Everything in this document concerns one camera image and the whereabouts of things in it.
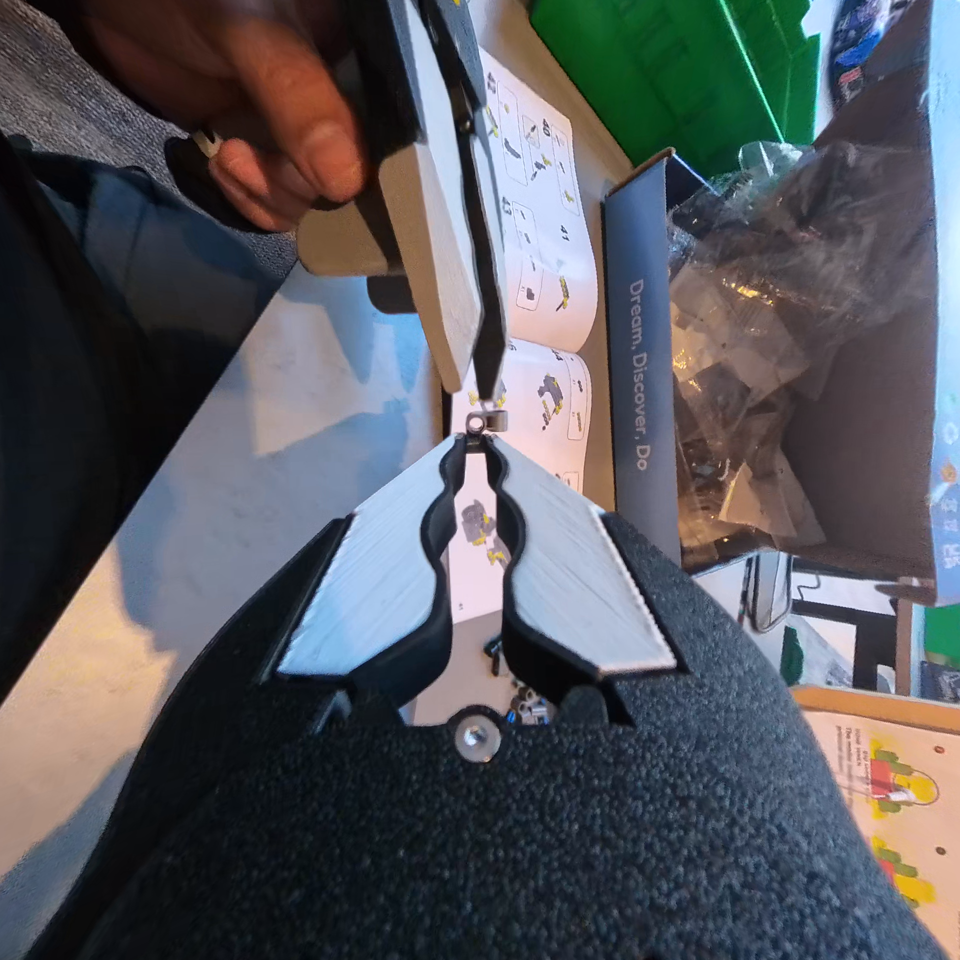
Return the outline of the open blue cardboard box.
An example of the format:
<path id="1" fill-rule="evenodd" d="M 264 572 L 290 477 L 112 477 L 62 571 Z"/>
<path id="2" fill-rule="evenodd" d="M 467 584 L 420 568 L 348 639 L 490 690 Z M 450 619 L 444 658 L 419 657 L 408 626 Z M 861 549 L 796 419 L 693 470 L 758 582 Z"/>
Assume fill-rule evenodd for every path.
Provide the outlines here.
<path id="1" fill-rule="evenodd" d="M 841 349 L 801 401 L 784 451 L 825 542 L 775 546 L 876 580 L 925 606 L 958 602 L 958 2 L 913 2 L 868 56 L 866 87 L 810 145 L 916 150 L 933 212 L 919 307 Z M 615 508 L 681 559 L 668 213 L 704 178 L 668 147 L 602 200 Z"/>

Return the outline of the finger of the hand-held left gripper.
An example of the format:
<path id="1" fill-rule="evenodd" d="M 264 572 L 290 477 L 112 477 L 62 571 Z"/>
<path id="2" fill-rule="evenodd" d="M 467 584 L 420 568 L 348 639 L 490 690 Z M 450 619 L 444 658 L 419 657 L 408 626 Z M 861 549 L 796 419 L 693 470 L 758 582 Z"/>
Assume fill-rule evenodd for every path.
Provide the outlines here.
<path id="1" fill-rule="evenodd" d="M 482 112 L 463 120 L 463 196 L 482 306 L 472 360 L 479 397 L 492 400 L 508 348 L 508 284 L 501 197 Z"/>
<path id="2" fill-rule="evenodd" d="M 381 162 L 378 180 L 441 386 L 455 394 L 471 364 L 482 306 L 464 175 L 449 90 L 423 18 L 414 2 L 400 2 L 399 10 L 423 131 Z"/>

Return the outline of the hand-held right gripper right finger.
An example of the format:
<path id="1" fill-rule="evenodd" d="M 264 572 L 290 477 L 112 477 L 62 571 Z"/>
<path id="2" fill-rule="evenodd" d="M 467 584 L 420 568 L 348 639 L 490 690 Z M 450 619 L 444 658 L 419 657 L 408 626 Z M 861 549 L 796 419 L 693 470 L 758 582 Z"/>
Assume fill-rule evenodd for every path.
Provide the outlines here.
<path id="1" fill-rule="evenodd" d="M 675 671 L 677 655 L 605 511 L 502 438 L 484 438 L 503 575 L 501 640 L 522 681 L 615 681 Z"/>

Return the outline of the instruction booklet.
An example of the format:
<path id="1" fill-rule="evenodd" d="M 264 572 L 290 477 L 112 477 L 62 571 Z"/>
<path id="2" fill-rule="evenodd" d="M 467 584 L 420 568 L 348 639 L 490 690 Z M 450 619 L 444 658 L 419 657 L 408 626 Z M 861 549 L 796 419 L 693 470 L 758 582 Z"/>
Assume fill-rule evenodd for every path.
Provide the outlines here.
<path id="1" fill-rule="evenodd" d="M 481 52 L 485 122 L 500 195 L 510 345 L 493 407 L 501 438 L 583 492 L 592 379 L 580 350 L 598 308 L 594 250 L 569 119 Z"/>

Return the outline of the person's blue trouser leg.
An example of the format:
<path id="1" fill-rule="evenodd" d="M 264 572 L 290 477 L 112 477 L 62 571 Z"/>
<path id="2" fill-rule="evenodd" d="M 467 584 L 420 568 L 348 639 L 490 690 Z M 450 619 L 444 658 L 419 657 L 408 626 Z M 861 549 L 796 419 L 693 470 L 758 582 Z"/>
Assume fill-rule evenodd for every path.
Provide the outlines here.
<path id="1" fill-rule="evenodd" d="M 294 266 L 291 235 L 229 229 L 135 166 L 24 154 L 105 292 L 141 331 L 170 450 Z"/>

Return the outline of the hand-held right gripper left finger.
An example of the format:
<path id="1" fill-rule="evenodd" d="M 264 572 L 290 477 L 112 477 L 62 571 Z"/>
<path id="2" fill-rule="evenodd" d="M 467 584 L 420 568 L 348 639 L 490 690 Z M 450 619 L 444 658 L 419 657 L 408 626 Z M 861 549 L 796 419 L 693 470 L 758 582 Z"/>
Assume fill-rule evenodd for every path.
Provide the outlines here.
<path id="1" fill-rule="evenodd" d="M 349 516 L 296 619 L 279 675 L 347 682 L 433 682 L 452 646 L 442 558 L 467 443 L 445 438 Z"/>

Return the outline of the clear plastic bags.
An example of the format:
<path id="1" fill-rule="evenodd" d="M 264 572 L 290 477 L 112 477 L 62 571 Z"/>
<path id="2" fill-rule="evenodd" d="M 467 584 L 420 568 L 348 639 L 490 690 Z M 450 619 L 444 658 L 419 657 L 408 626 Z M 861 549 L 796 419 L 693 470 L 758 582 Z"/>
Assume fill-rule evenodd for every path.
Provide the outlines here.
<path id="1" fill-rule="evenodd" d="M 682 562 L 820 546 L 786 433 L 841 350 L 920 307 L 933 238 L 918 150 L 755 141 L 668 213 Z"/>

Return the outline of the person's left hand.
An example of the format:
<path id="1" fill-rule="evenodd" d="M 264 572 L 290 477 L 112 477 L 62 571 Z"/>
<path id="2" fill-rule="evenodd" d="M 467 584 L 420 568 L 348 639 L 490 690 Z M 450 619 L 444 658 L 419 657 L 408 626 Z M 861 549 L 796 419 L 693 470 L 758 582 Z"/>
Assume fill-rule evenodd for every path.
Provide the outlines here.
<path id="1" fill-rule="evenodd" d="M 81 22 L 114 76 L 187 132 L 221 138 L 207 162 L 249 224 L 291 231 L 318 201 L 367 184 L 362 126 L 334 77 L 346 2 L 96 1 Z"/>

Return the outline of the green plastic bin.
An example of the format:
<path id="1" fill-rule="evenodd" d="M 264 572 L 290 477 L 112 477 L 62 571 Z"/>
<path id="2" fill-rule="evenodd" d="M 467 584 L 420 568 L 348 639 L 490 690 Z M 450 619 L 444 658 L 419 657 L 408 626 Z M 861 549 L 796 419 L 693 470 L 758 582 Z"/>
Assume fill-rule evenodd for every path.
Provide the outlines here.
<path id="1" fill-rule="evenodd" d="M 810 145 L 809 1 L 536 1 L 531 25 L 634 166 L 672 147 L 705 179 L 756 141 Z"/>

